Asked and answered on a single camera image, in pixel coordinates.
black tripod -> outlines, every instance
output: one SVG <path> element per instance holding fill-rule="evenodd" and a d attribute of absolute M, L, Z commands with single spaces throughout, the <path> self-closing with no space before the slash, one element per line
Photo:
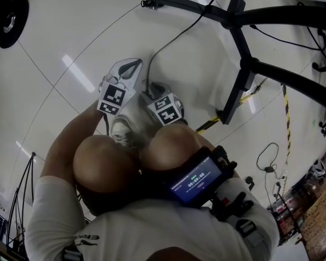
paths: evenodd
<path fill-rule="evenodd" d="M 292 24 L 326 30 L 326 9 L 320 7 L 282 6 L 244 11 L 244 0 L 231 0 L 227 10 L 213 5 L 201 5 L 190 0 L 147 0 L 141 5 L 159 8 L 163 5 L 184 9 L 220 22 L 230 31 L 241 56 L 238 77 L 223 110 L 216 114 L 223 124 L 229 124 L 243 92 L 250 89 L 256 74 L 261 74 L 287 85 L 326 107 L 326 88 L 296 73 L 260 62 L 251 56 L 241 30 L 244 25 Z"/>

